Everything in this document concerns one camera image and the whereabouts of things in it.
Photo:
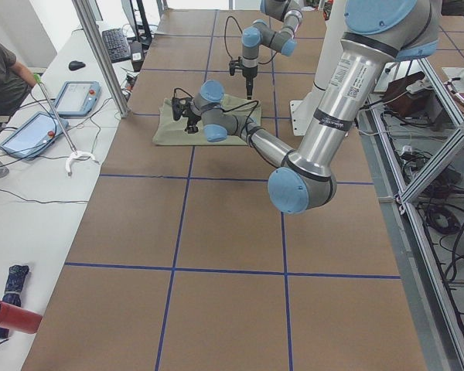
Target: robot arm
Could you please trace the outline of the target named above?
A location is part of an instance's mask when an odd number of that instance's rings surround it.
[[[278,167],[268,180],[271,201],[285,213],[302,213],[333,198],[330,162],[385,63],[431,55],[438,44],[441,0],[348,0],[343,55],[299,146],[294,150],[252,120],[226,117],[223,88],[206,82],[194,98],[208,138],[241,136]]]
[[[242,76],[246,78],[248,99],[253,96],[253,80],[258,75],[260,46],[291,56],[297,46],[295,32],[302,23],[301,8],[293,0],[262,0],[261,11],[284,24],[276,32],[265,21],[258,19],[242,33],[242,58],[231,60],[229,70],[231,76],[235,74],[235,70],[242,70]]]

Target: red object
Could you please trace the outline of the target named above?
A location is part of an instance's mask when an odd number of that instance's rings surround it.
[[[0,327],[26,334],[38,331],[42,316],[0,300]]]

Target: cardboard surface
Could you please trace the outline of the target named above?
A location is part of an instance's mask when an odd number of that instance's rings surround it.
[[[214,78],[245,93],[223,65],[229,14],[163,16],[172,36],[150,49],[25,371],[425,369],[355,131],[332,163],[335,199],[299,216],[270,203],[271,168],[251,148],[152,143],[174,87],[194,94]],[[294,147],[288,105],[312,88],[320,17],[299,30],[304,60],[275,59],[255,80],[264,126]],[[438,71],[464,65],[464,18],[443,29]]]

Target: white wall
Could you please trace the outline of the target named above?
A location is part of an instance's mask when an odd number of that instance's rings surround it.
[[[261,0],[234,0],[234,9],[260,10]]]
[[[0,0],[0,43],[27,66],[48,67],[56,55],[29,1]]]
[[[29,0],[36,10],[43,27],[58,51],[69,39],[72,30],[80,24],[72,0]],[[122,27],[128,20],[122,10],[121,0],[97,0],[103,20],[112,27]],[[159,14],[155,0],[144,1],[150,23],[158,23]]]
[[[71,0],[29,0],[43,24],[52,44],[58,51],[79,25]]]

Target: gray shirt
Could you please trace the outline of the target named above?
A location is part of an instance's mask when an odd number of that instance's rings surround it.
[[[0,43],[0,115],[14,114],[31,88],[10,69],[15,64],[15,54]]]

